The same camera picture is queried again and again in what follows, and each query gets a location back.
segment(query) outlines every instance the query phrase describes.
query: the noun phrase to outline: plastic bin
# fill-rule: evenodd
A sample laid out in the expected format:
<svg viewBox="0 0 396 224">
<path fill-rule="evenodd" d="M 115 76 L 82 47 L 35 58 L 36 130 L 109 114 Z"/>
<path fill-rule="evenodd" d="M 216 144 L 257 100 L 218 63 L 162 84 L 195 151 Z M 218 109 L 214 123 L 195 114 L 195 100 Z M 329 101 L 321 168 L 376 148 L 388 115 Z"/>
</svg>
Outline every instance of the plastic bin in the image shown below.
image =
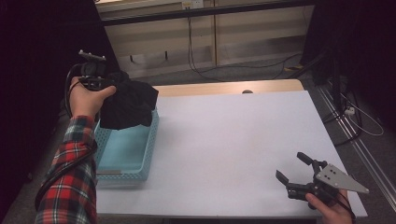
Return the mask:
<svg viewBox="0 0 396 224">
<path fill-rule="evenodd" d="M 97 187 L 132 185 L 147 180 L 158 122 L 156 109 L 152 111 L 149 127 L 138 125 L 118 131 L 100 128 L 98 123 L 95 128 Z"/>
</svg>

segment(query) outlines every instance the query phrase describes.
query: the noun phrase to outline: table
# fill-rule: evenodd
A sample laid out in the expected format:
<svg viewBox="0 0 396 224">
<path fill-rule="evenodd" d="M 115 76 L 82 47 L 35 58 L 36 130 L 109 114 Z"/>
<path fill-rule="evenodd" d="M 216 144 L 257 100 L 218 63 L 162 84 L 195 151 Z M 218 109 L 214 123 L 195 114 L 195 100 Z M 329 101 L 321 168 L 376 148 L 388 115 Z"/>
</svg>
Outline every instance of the table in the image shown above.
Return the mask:
<svg viewBox="0 0 396 224">
<path fill-rule="evenodd" d="M 239 84 L 194 84 L 188 96 L 178 97 L 165 95 L 180 95 L 185 86 L 158 87 L 160 124 L 148 180 L 98 189 L 98 214 L 318 217 L 306 202 L 288 199 L 275 178 L 278 169 L 290 182 L 312 181 L 312 168 L 296 158 L 298 151 L 345 170 L 308 92 L 298 80 Z M 293 91 L 276 91 L 286 85 Z M 199 88 L 220 94 L 196 95 Z M 246 88 L 256 93 L 240 94 Z M 357 217 L 367 216 L 358 194 L 349 197 Z"/>
</svg>

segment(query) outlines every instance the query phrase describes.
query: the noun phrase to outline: shirt cuff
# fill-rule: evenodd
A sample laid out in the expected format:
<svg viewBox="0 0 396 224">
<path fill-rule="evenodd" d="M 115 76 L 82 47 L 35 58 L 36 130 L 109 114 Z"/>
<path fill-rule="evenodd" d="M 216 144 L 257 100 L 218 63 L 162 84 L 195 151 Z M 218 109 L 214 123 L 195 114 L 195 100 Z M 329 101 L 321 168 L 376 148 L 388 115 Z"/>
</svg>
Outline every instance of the shirt cuff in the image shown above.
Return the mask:
<svg viewBox="0 0 396 224">
<path fill-rule="evenodd" d="M 70 119 L 69 127 L 64 135 L 64 143 L 84 142 L 90 146 L 93 144 L 94 133 L 93 118 L 89 116 L 76 116 Z"/>
</svg>

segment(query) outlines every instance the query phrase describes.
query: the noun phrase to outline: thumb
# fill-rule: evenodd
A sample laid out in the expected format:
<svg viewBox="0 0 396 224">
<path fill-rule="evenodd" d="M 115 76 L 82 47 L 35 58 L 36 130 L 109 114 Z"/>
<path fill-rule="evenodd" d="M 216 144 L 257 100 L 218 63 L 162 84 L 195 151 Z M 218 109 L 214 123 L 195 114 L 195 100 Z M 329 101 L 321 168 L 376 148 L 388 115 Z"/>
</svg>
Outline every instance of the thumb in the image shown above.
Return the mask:
<svg viewBox="0 0 396 224">
<path fill-rule="evenodd" d="M 107 97 L 116 93 L 116 91 L 117 88 L 115 86 L 109 86 L 105 89 L 102 89 L 101 91 L 98 91 L 97 94 L 102 100 L 105 100 Z"/>
<path fill-rule="evenodd" d="M 307 193 L 305 195 L 305 198 L 309 203 L 316 207 L 323 216 L 328 217 L 331 215 L 332 210 L 321 200 L 315 197 L 315 195 Z"/>
</svg>

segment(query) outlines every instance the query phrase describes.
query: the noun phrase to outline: human hand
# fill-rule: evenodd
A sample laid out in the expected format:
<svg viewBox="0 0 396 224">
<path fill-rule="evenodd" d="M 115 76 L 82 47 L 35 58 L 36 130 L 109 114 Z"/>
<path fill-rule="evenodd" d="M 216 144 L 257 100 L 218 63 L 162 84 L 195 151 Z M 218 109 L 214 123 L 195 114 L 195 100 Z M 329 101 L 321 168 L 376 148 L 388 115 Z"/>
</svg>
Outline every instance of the human hand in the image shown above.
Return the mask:
<svg viewBox="0 0 396 224">
<path fill-rule="evenodd" d="M 340 204 L 336 203 L 328 206 L 311 193 L 307 193 L 305 198 L 323 215 L 323 224 L 352 224 L 351 215 Z M 347 191 L 340 189 L 337 199 L 347 206 Z"/>
<path fill-rule="evenodd" d="M 71 86 L 78 83 L 79 77 L 73 77 Z M 113 95 L 117 88 L 107 87 L 101 91 L 89 91 L 81 83 L 78 83 L 70 92 L 70 109 L 75 116 L 89 116 L 93 119 L 103 105 L 103 101 Z"/>
</svg>

